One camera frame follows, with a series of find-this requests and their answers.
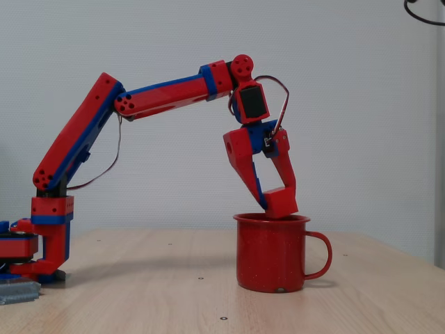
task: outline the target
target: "red mug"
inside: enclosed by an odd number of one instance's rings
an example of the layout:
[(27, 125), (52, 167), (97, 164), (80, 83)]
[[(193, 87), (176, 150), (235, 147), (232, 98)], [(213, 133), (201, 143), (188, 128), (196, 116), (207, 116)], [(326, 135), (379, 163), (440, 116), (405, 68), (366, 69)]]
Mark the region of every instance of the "red mug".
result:
[[(258, 292), (282, 293), (302, 289), (305, 280), (323, 276), (332, 262), (329, 239), (306, 231), (309, 218), (291, 215), (269, 219), (265, 214), (237, 214), (236, 277), (238, 284)], [(306, 236), (323, 240), (327, 261), (317, 273), (305, 274)]]

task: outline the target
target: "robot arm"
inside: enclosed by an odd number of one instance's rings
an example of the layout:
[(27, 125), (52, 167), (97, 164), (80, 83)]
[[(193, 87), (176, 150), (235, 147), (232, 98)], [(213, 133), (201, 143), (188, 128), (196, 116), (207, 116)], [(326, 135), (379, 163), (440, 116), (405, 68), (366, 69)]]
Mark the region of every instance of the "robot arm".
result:
[[(34, 173), (37, 195), (31, 202), (31, 219), (19, 220), (9, 231), (5, 230), (5, 223), (0, 224), (0, 263), (23, 262), (11, 264), (9, 272), (45, 281), (51, 280), (68, 259), (74, 197), (67, 196), (67, 184), (88, 160), (92, 144), (114, 111), (127, 120), (135, 120), (232, 93), (233, 114), (242, 126), (224, 135), (230, 164), (268, 217), (282, 218), (297, 212), (296, 179), (288, 154), (287, 133), (280, 128), (271, 136), (277, 121), (262, 122), (269, 111), (261, 84), (251, 77), (252, 69), (252, 59), (239, 55), (230, 63), (204, 65), (192, 77), (129, 92), (103, 73)], [(272, 159), (284, 187), (262, 192), (252, 160), (260, 152)], [(16, 232), (26, 234), (15, 238)], [(30, 262), (36, 252), (35, 234), (43, 237), (43, 258)]]

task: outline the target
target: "gray object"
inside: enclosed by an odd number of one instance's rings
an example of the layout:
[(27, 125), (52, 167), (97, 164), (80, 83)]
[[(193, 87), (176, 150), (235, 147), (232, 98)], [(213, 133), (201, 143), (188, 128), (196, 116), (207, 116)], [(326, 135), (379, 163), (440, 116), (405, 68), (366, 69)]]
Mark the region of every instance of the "gray object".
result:
[(29, 278), (0, 280), (0, 305), (24, 303), (39, 298), (40, 283)]

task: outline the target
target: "wooden table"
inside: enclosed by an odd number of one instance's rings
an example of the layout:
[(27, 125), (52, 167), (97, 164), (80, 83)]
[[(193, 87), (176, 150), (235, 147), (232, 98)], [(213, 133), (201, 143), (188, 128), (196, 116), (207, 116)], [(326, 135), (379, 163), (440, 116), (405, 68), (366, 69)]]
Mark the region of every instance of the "wooden table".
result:
[[(90, 232), (73, 242), (66, 283), (0, 307), (0, 333), (445, 333), (445, 271), (362, 235), (327, 236), (325, 276), (262, 294), (236, 283), (234, 230)], [(307, 238), (307, 270), (325, 257)]]

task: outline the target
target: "mug rim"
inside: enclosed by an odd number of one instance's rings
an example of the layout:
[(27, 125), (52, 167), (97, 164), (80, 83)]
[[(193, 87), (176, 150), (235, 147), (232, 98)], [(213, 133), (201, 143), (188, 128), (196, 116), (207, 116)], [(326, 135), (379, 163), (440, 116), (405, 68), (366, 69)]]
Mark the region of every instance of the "mug rim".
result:
[(260, 224), (270, 224), (270, 223), (300, 223), (305, 224), (311, 219), (306, 216), (301, 216), (299, 214), (292, 214), (280, 219), (271, 219), (266, 216), (265, 213), (247, 213), (247, 214), (235, 214), (234, 219), (239, 223), (260, 223)]

